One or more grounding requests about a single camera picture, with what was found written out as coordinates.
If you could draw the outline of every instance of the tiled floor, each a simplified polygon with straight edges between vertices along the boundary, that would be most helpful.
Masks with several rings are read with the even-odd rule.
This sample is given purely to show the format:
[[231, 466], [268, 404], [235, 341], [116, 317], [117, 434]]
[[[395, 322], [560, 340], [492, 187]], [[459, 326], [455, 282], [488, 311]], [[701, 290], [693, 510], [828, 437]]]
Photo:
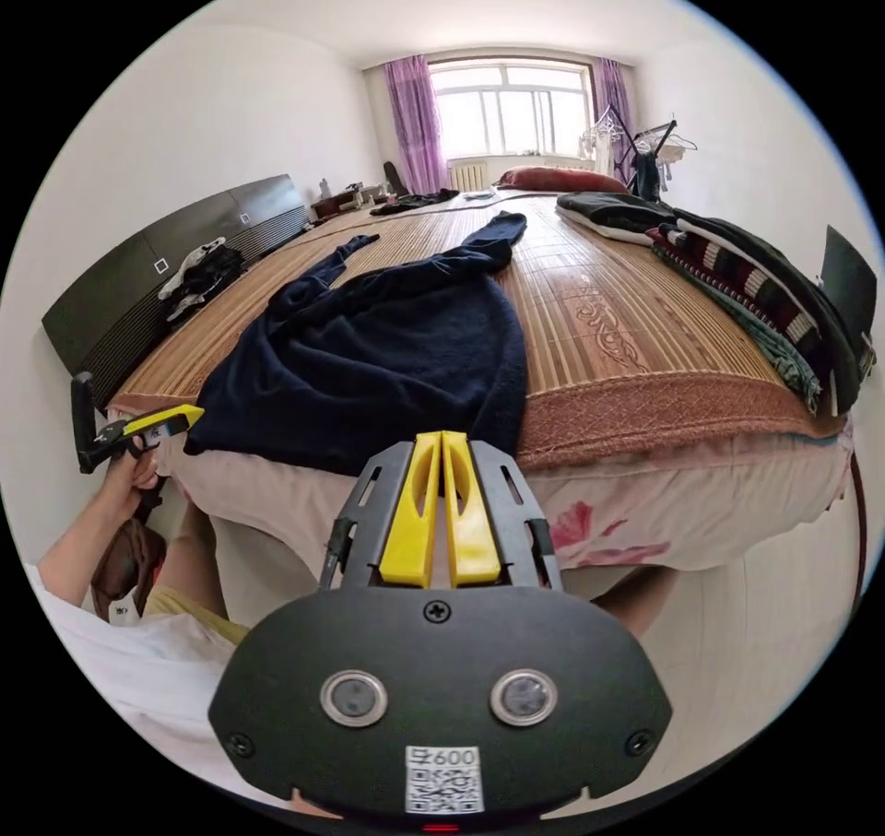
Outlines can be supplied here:
[[[152, 524], [170, 537], [183, 502], [174, 489], [165, 498]], [[643, 641], [674, 708], [660, 747], [628, 787], [597, 800], [585, 797], [559, 813], [614, 805], [678, 781], [770, 723], [844, 628], [857, 563], [854, 519], [846, 498], [814, 525], [765, 541], [744, 559], [683, 574]], [[235, 524], [216, 522], [216, 528], [234, 620], [252, 625], [313, 589], [299, 558], [275, 539]], [[434, 583], [444, 582], [444, 556], [440, 544]], [[566, 572], [565, 582], [571, 593], [590, 598], [626, 571]]]

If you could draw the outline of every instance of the purple curtain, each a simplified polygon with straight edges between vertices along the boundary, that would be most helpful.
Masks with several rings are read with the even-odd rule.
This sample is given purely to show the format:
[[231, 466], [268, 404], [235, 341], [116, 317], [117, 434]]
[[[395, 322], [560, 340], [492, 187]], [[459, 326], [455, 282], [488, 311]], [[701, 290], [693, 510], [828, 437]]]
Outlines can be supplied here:
[[384, 76], [394, 109], [406, 187], [412, 194], [433, 194], [448, 187], [440, 113], [427, 60], [423, 55], [412, 55], [388, 62]]
[[[620, 119], [627, 127], [628, 135], [632, 138], [635, 134], [633, 130], [633, 118], [631, 115], [630, 103], [627, 101], [627, 89], [624, 87], [624, 75], [618, 62], [612, 62], [611, 59], [601, 59], [600, 64], [596, 66], [596, 71], [601, 77], [596, 83], [596, 98], [599, 107], [596, 109], [598, 114], [602, 114], [608, 105], [611, 105], [615, 111], [620, 114]], [[611, 145], [611, 151], [614, 155], [615, 163], [620, 163], [624, 155], [629, 149], [629, 143], [624, 138], [614, 139]], [[632, 175], [629, 167], [625, 164], [625, 169], [615, 170], [615, 176], [626, 184]]]

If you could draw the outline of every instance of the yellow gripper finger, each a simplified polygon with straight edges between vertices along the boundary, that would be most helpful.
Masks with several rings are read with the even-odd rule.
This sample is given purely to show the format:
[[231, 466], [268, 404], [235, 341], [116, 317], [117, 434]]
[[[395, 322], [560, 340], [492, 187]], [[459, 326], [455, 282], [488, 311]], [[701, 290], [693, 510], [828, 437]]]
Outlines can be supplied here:
[[439, 432], [420, 433], [415, 438], [406, 482], [381, 559], [381, 577], [388, 584], [425, 590], [431, 586], [436, 500], [440, 491], [440, 438]]
[[501, 574], [501, 560], [466, 434], [442, 432], [442, 470], [452, 586], [495, 582]]
[[145, 428], [162, 424], [164, 421], [171, 421], [177, 417], [186, 419], [187, 427], [192, 428], [203, 415], [203, 411], [199, 406], [183, 405], [173, 406], [171, 409], [161, 409], [157, 412], [148, 412], [146, 415], [133, 418], [123, 428], [123, 433], [126, 435], [136, 434]]

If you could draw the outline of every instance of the window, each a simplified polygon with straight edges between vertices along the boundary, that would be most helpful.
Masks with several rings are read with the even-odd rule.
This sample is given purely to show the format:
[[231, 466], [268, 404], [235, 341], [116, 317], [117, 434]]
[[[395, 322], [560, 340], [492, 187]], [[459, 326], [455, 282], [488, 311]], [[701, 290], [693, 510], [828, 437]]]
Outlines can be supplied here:
[[583, 65], [531, 59], [431, 65], [445, 156], [576, 157], [591, 120], [588, 77]]

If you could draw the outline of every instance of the black chair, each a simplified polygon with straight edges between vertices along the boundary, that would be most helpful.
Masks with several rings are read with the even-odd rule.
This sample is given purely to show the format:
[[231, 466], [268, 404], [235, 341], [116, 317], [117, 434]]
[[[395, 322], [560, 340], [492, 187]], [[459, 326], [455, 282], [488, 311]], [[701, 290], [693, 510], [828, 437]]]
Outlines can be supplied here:
[[384, 176], [390, 183], [390, 186], [393, 188], [394, 194], [396, 194], [397, 197], [405, 197], [410, 193], [408, 188], [403, 184], [403, 180], [399, 177], [399, 173], [396, 171], [396, 166], [394, 166], [390, 160], [384, 162]]

